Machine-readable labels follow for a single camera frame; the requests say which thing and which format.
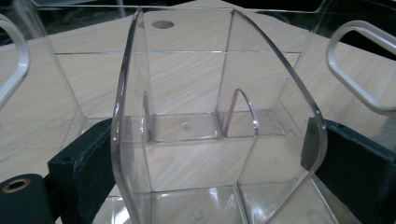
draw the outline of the curved acrylic panel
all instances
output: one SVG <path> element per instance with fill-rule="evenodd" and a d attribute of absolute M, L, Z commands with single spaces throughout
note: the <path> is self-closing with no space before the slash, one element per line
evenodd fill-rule
<path fill-rule="evenodd" d="M 296 54 L 234 9 L 136 12 L 112 130 L 132 222 L 256 223 L 281 211 L 327 144 Z"/>

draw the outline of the container wall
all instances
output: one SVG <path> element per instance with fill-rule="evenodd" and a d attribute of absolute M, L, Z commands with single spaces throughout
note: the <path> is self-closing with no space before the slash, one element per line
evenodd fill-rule
<path fill-rule="evenodd" d="M 12 87 L 0 109 L 0 176 L 3 180 L 25 173 L 46 175 L 46 161 L 80 135 L 85 119 L 31 6 L 14 1 L 0 13 L 5 40 L 0 47 L 1 90 Z M 19 33 L 26 46 L 7 38 L 5 31 Z M 18 52 L 19 48 L 27 50 Z M 28 70 L 16 77 L 23 55 L 28 58 Z"/>
<path fill-rule="evenodd" d="M 326 140 L 318 109 L 288 63 L 301 56 L 298 46 L 282 54 L 231 9 L 136 14 L 112 149 L 133 220 L 255 223 L 280 211 L 318 167 Z M 318 144 L 303 168 L 309 120 Z"/>

